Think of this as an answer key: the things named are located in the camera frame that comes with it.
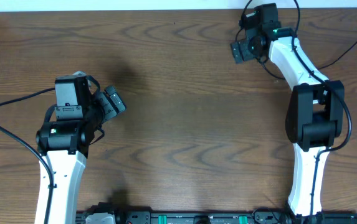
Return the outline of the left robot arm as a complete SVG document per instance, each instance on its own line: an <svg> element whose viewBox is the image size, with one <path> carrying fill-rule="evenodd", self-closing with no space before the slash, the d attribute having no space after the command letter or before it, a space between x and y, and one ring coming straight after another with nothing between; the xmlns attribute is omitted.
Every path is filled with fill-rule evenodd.
<svg viewBox="0 0 357 224"><path fill-rule="evenodd" d="M41 155L36 223L74 223L80 182L89 146L102 124L125 111L114 86L104 90L90 75L78 71L56 78L57 102L36 134Z"/></svg>

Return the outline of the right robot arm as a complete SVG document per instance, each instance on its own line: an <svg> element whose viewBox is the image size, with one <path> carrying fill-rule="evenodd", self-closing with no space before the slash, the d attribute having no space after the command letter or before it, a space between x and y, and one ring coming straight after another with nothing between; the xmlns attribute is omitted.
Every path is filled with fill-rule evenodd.
<svg viewBox="0 0 357 224"><path fill-rule="evenodd" d="M349 116L344 102L344 86L322 74L304 53L297 30L282 27L274 3L243 12L239 20L243 39L231 43L236 63L271 61L283 75L291 91L285 131L295 152L293 184L288 207L296 222L322 221L321 188L327 157L340 149L343 117Z"/></svg>

